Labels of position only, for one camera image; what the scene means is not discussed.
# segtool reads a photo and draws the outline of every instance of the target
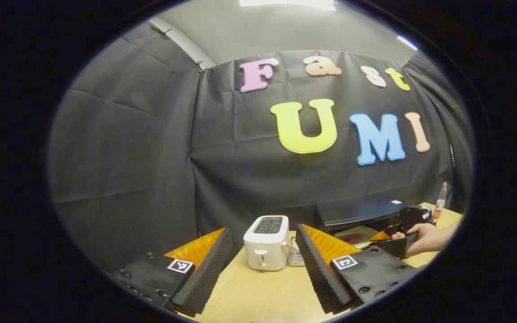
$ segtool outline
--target screw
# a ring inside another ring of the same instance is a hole
[[[158,296],[161,296],[161,297],[167,297],[167,296],[169,296],[169,294],[168,294],[168,293],[166,292],[166,290],[164,290],[164,289],[158,289],[158,290],[156,290],[156,292],[157,292],[157,295],[158,295]]]

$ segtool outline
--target foam letter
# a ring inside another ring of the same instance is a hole
[[[398,118],[395,115],[390,113],[382,115],[380,130],[364,113],[355,113],[350,119],[359,131],[361,153],[358,158],[359,164],[368,165],[376,161],[376,156],[371,151],[371,145],[380,160],[384,160],[386,157],[387,148],[390,148],[388,150],[390,160],[398,160],[406,156],[402,149],[402,142],[400,142],[400,134],[396,126]]]
[[[342,73],[342,70],[336,67],[334,62],[327,57],[307,57],[303,62],[308,64],[304,67],[304,70],[310,75],[338,75]]]
[[[379,76],[380,74],[374,68],[362,65],[360,69],[363,70],[363,72],[367,75],[367,80],[369,80],[372,84],[380,87],[386,87],[386,81]]]
[[[243,63],[239,65],[242,68],[242,72],[245,77],[245,84],[241,86],[241,92],[250,92],[254,90],[260,90],[266,88],[268,83],[261,80],[260,76],[264,75],[265,78],[269,79],[272,77],[272,67],[277,66],[279,60],[276,58],[263,59],[261,61],[250,61],[249,63]]]
[[[404,78],[402,74],[396,72],[392,67],[388,68],[385,72],[392,76],[394,83],[396,83],[396,85],[398,85],[399,88],[405,91],[410,91],[410,85],[406,84],[405,82],[402,82],[402,79]]]
[[[320,135],[306,137],[300,129],[298,111],[302,105],[298,102],[287,102],[273,105],[271,112],[276,116],[280,143],[294,153],[318,153],[327,149],[336,141],[336,124],[332,110],[334,102],[328,99],[312,100],[308,103],[318,112]]]
[[[420,123],[420,114],[415,112],[408,112],[404,115],[406,119],[410,120],[414,135],[416,136],[416,150],[423,153],[430,149],[430,143],[426,140],[422,123]]]

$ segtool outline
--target ceiling light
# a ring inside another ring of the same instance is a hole
[[[410,41],[407,41],[406,39],[404,39],[404,38],[402,38],[402,37],[400,37],[400,36],[398,36],[398,40],[400,40],[402,43],[405,43],[406,45],[410,46],[410,47],[411,47],[412,49],[414,49],[415,51],[418,51],[418,47],[416,47],[416,46],[412,45],[412,44],[410,43]]]
[[[243,7],[263,6],[265,4],[297,4],[312,8],[336,11],[333,0],[238,0]]]

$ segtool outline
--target blue letter m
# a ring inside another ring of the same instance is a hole
[[[368,165],[376,161],[376,156],[371,151],[371,145],[374,147],[376,154],[380,160],[386,157],[386,149],[388,151],[388,159],[398,160],[404,158],[406,153],[402,150],[400,142],[400,134],[396,123],[398,118],[395,115],[386,113],[382,115],[382,124],[380,130],[364,113],[355,113],[351,116],[351,122],[354,123],[359,130],[360,138],[360,156],[359,164]]]

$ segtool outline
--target yellow letter u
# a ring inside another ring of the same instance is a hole
[[[279,128],[279,139],[286,149],[294,153],[318,153],[327,149],[336,141],[336,124],[330,108],[334,102],[329,99],[317,99],[308,103],[318,112],[320,135],[306,137],[300,129],[298,112],[302,105],[298,102],[287,102],[273,105],[271,112],[276,115]]]

